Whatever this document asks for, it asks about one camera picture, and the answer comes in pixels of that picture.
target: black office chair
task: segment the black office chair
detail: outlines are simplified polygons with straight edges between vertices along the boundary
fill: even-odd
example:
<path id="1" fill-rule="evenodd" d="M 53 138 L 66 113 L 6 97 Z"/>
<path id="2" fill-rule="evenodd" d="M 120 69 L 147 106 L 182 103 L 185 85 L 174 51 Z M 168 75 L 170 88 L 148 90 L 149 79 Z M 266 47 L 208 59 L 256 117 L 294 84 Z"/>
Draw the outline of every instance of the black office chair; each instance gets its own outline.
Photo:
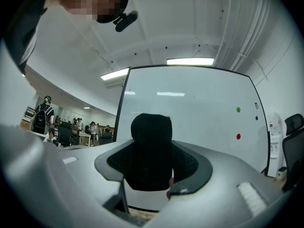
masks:
<path id="1" fill-rule="evenodd" d="M 304 118 L 295 114 L 285 120 L 287 130 L 282 147 L 287 165 L 287 180 L 284 191 L 292 189 L 304 172 Z"/>
<path id="2" fill-rule="evenodd" d="M 99 145 L 107 143 L 112 143 L 112 135 L 110 133 L 104 133 L 104 135 L 99 138 Z"/>
<path id="3" fill-rule="evenodd" d="M 63 147 L 79 144 L 79 139 L 72 135 L 70 123 L 62 122 L 58 127 L 58 142 L 61 143 Z"/>

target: whiteboard frame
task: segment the whiteboard frame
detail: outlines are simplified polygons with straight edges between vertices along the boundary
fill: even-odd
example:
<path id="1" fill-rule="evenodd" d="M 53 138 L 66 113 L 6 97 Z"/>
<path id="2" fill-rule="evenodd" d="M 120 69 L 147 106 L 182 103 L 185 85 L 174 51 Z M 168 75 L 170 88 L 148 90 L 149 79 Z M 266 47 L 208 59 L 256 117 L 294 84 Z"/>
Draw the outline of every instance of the whiteboard frame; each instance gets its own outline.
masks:
<path id="1" fill-rule="evenodd" d="M 118 124 L 119 124 L 119 118 L 120 118 L 120 112 L 121 112 L 121 108 L 122 108 L 122 105 L 123 105 L 123 101 L 124 101 L 124 93 L 125 93 L 125 88 L 127 86 L 127 83 L 128 83 L 128 79 L 129 79 L 129 75 L 130 75 L 130 72 L 131 70 L 136 70 L 136 69 L 140 69 L 140 68 L 149 68 L 149 67 L 202 67 L 202 68 L 209 68 L 209 69 L 214 69 L 214 70 L 222 70 L 222 71 L 226 71 L 226 72 L 230 72 L 230 73 L 233 73 L 233 74 L 238 74 L 238 75 L 242 75 L 242 76 L 245 76 L 245 77 L 248 77 L 250 79 L 250 82 L 252 83 L 252 86 L 254 87 L 255 91 L 256 91 L 256 94 L 257 94 L 257 97 L 258 99 L 260 100 L 260 103 L 261 103 L 261 106 L 262 106 L 262 110 L 263 110 L 263 114 L 264 114 L 264 120 L 265 120 L 265 124 L 266 124 L 266 130 L 267 130 L 267 140 L 268 140 L 268 157 L 267 157 L 267 165 L 265 167 L 264 170 L 261 171 L 264 172 L 264 175 L 266 176 L 268 174 L 268 168 L 269 168 L 269 162 L 270 162 L 270 132 L 268 130 L 268 125 L 267 125 L 267 120 L 266 120 L 266 115 L 265 115 L 265 111 L 264 111 L 264 108 L 263 108 L 263 104 L 262 104 L 262 101 L 261 101 L 261 98 L 257 92 L 257 89 L 254 85 L 254 83 L 252 82 L 251 78 L 248 76 L 248 75 L 245 75 L 245 74 L 241 74 L 241 73 L 238 73 L 238 72 L 234 72 L 234 71 L 231 71 L 231 70 L 227 70 L 227 69 L 223 69 L 223 68 L 219 68 L 219 67 L 211 67 L 211 66 L 194 66 L 194 65 L 150 65 L 150 66 L 137 66 L 137 67 L 128 67 L 129 68 L 129 71 L 128 71 L 128 74 L 125 78 L 125 81 L 123 83 L 123 90 L 122 90 L 122 94 L 120 96 L 120 100 L 119 100 L 119 105 L 118 105 L 118 109 L 117 109 L 117 114 L 116 114 L 116 121 L 115 121 L 115 131 L 114 131 L 114 137 L 113 137 L 113 142 L 116 142 L 116 138 L 117 138 L 117 132 L 118 132 Z"/>

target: black backpack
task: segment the black backpack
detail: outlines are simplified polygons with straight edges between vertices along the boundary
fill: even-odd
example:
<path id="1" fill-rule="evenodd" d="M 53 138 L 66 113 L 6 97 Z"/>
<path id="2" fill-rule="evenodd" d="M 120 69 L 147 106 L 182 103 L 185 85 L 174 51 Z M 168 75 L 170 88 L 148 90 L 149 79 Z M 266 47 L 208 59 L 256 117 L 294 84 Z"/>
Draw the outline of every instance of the black backpack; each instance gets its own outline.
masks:
<path id="1" fill-rule="evenodd" d="M 41 109 L 41 105 L 39 105 L 39 109 L 35 115 L 33 124 L 32 124 L 32 131 L 40 134 L 48 134 L 48 118 L 47 118 L 47 111 L 51 106 L 46 109 Z"/>

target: fluorescent light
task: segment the fluorescent light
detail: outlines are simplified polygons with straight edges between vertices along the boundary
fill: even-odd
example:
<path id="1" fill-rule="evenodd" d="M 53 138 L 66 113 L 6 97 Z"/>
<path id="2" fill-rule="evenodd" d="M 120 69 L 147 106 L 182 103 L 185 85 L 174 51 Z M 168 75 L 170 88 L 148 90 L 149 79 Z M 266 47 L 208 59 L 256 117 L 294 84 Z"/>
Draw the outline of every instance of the fluorescent light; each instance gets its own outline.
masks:
<path id="1" fill-rule="evenodd" d="M 103 80 L 108 80 L 110 78 L 116 78 L 116 77 L 119 77 L 119 76 L 127 75 L 128 72 L 129 72 L 129 69 L 125 68 L 123 70 L 119 70 L 119 71 L 116 71 L 116 72 L 113 72 L 113 73 L 110 73 L 110 74 L 103 75 L 103 76 L 101 76 L 101 78 Z"/>
<path id="2" fill-rule="evenodd" d="M 157 95 L 185 96 L 184 93 L 157 92 Z"/>
<path id="3" fill-rule="evenodd" d="M 135 94 L 135 92 L 133 92 L 133 91 L 125 91 L 125 93 L 124 93 L 125 95 L 134 95 Z"/>
<path id="4" fill-rule="evenodd" d="M 167 59 L 167 65 L 197 65 L 210 66 L 213 64 L 214 59 L 209 57 L 189 57 L 189 58 L 176 58 Z"/>

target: white desk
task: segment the white desk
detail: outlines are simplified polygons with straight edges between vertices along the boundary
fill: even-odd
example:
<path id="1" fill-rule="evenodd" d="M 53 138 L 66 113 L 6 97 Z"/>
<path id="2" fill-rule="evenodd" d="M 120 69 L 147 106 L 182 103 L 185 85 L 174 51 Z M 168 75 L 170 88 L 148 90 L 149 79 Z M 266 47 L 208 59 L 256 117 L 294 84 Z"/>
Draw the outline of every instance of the white desk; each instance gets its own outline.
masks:
<path id="1" fill-rule="evenodd" d="M 32 132 L 32 131 L 30 131 L 30 130 L 27 130 L 27 132 L 32 133 L 32 134 L 37 135 L 37 136 L 40 136 L 40 137 L 41 137 L 41 140 L 42 140 L 43 142 L 46 142 L 46 141 L 48 140 L 48 138 L 49 138 L 49 135 L 48 135 L 48 134 L 45 134 L 45 135 L 44 135 L 44 134 Z"/>
<path id="2" fill-rule="evenodd" d="M 90 141 L 91 141 L 91 135 L 90 135 L 90 134 L 83 133 L 83 132 L 79 132 L 79 136 L 82 136 L 82 137 L 89 137 L 89 145 L 88 145 L 88 146 L 90 146 Z"/>

